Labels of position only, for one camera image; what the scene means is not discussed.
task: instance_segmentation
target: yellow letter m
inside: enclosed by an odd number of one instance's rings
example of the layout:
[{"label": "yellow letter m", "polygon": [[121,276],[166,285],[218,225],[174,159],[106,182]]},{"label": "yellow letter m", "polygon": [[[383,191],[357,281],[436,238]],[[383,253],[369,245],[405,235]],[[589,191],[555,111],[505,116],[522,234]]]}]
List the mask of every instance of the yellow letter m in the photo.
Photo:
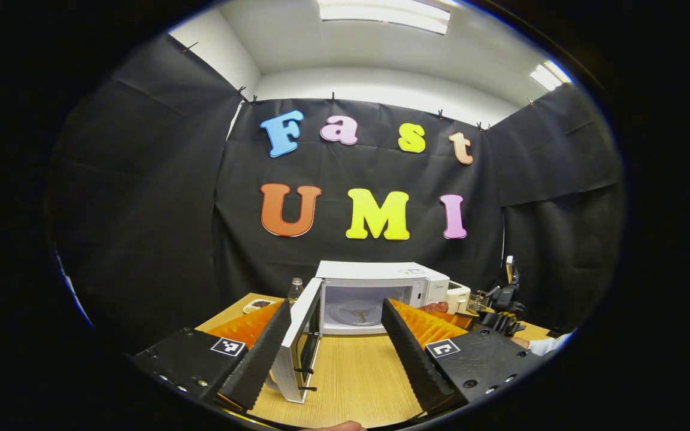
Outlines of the yellow letter m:
[{"label": "yellow letter m", "polygon": [[406,230],[406,201],[408,194],[403,192],[391,192],[385,198],[383,206],[379,207],[368,189],[350,189],[347,193],[353,199],[353,219],[350,229],[345,236],[354,239],[367,237],[364,229],[364,221],[369,225],[372,236],[380,237],[380,233],[388,224],[385,231],[386,239],[408,239]]}]

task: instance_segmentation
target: white microwave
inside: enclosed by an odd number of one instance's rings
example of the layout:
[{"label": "white microwave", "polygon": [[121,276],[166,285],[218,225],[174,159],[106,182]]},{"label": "white microwave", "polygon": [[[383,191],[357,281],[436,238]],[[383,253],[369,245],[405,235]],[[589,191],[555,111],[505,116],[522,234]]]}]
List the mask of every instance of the white microwave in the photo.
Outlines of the white microwave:
[{"label": "white microwave", "polygon": [[266,384],[287,401],[304,403],[323,335],[385,333],[383,301],[411,306],[446,301],[449,277],[413,262],[321,261],[291,307],[291,325]]},{"label": "white microwave", "polygon": [[411,306],[446,300],[449,277],[413,262],[321,261],[319,328],[323,335],[385,333],[383,300]]}]

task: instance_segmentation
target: microwave door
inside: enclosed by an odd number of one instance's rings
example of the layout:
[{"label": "microwave door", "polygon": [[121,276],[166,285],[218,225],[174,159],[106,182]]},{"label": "microwave door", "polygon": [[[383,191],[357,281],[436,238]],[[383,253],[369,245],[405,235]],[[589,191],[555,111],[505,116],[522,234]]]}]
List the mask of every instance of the microwave door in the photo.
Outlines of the microwave door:
[{"label": "microwave door", "polygon": [[291,308],[291,325],[273,363],[275,386],[287,401],[304,403],[321,338],[321,279],[311,279]]}]

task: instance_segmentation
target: orange letter u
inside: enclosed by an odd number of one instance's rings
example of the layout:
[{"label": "orange letter u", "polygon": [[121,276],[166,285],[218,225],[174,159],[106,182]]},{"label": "orange letter u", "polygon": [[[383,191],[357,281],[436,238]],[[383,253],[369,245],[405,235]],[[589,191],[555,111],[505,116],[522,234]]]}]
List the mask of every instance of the orange letter u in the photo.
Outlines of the orange letter u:
[{"label": "orange letter u", "polygon": [[285,184],[265,184],[260,187],[264,195],[262,200],[262,226],[268,232],[278,236],[300,236],[310,230],[316,208],[316,196],[321,189],[314,186],[299,186],[298,194],[302,196],[299,205],[299,219],[295,223],[286,223],[282,219],[284,197],[291,191]]}]

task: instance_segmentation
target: ceiling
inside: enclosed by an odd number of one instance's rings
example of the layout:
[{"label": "ceiling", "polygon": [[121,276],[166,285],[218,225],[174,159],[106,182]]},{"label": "ceiling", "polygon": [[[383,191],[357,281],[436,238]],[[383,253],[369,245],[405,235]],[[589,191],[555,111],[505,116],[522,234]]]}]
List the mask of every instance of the ceiling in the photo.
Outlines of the ceiling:
[{"label": "ceiling", "polygon": [[219,6],[261,74],[320,66],[372,66],[465,84],[516,106],[547,93],[529,77],[545,54],[495,17],[451,12],[445,35],[382,22],[323,22],[316,0],[233,0]]}]

